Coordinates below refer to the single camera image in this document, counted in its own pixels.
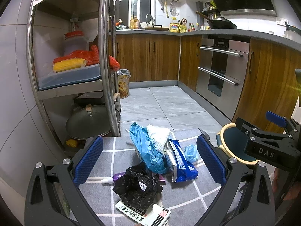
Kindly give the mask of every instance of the stainless steel rack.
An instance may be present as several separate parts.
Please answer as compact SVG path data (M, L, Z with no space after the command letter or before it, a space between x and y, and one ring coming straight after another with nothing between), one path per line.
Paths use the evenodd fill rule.
M98 45L99 45L99 65L101 80L72 84L68 86L57 87L49 90L40 91L38 87L37 75L35 71L33 56L33 23L36 10L60 17L67 21L72 18L79 18L79 21L98 18ZM26 55L27 67L30 77L30 83L34 98L40 114L51 131L58 145L65 151L65 147L58 138L55 129L49 119L43 100L79 94L85 92L103 91L105 106L109 116L109 126L112 136L119 137L120 130L115 112L114 93L118 90L117 73L111 78L108 53L108 31L109 17L112 21L112 48L113 56L116 56L116 31L115 31L115 5L113 0L32 0L28 16L27 34L26 34ZM117 106L120 106L120 99L117 98Z

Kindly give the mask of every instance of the oven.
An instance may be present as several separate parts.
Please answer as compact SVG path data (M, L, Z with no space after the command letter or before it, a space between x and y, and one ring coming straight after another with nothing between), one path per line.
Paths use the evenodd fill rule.
M196 92L232 120L246 75L249 43L203 38Z

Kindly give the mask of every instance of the dish soap bottle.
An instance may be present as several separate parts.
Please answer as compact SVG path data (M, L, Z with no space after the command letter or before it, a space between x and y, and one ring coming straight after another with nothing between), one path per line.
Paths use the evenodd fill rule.
M130 28L131 30L135 29L133 16L132 16L131 19L130 19L130 26L129 26L129 28Z
M134 19L134 29L139 29L139 19L137 19L137 16Z

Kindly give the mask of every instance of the blue gripper pad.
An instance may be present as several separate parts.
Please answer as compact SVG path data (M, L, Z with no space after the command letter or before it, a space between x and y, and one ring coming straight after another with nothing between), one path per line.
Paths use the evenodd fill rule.
M265 117L268 121L273 122L278 127L286 127L286 121L283 117L276 115L275 113L268 111L265 114Z
M103 140L98 137L74 169L73 182L78 187L87 181L96 161L103 150Z
M197 149L205 162L214 182L223 186L226 183L226 169L210 144L200 135L197 139Z

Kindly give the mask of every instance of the white cloth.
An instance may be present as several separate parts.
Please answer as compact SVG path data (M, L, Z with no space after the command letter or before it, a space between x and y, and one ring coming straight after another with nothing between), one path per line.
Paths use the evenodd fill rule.
M154 127L152 125L146 126L148 136L154 140L157 151L163 154L164 145L171 133L169 128L166 127Z

